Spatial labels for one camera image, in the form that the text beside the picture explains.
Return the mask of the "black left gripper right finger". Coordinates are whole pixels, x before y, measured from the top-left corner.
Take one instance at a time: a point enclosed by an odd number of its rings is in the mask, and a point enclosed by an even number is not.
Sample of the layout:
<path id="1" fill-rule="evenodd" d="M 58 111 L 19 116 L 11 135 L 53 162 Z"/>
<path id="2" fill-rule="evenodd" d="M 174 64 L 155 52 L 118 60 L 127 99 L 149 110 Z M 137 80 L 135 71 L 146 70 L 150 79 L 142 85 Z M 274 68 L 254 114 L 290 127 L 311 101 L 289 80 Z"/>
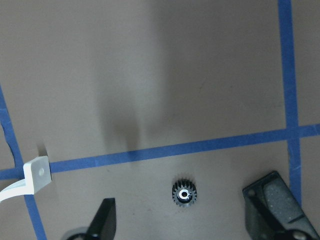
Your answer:
<path id="1" fill-rule="evenodd" d="M 318 240 L 320 235 L 277 171 L 242 189 L 252 240 Z"/>

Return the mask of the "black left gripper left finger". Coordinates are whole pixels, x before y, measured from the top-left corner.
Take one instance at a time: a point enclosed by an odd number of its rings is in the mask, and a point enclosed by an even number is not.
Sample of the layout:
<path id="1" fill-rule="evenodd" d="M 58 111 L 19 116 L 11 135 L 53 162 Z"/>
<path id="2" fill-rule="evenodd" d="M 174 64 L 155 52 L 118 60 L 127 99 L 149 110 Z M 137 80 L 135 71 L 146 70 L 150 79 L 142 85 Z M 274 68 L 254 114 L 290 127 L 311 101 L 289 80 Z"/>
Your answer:
<path id="1" fill-rule="evenodd" d="M 116 199 L 105 198 L 85 232 L 70 232 L 63 240 L 114 240 L 116 235 Z"/>

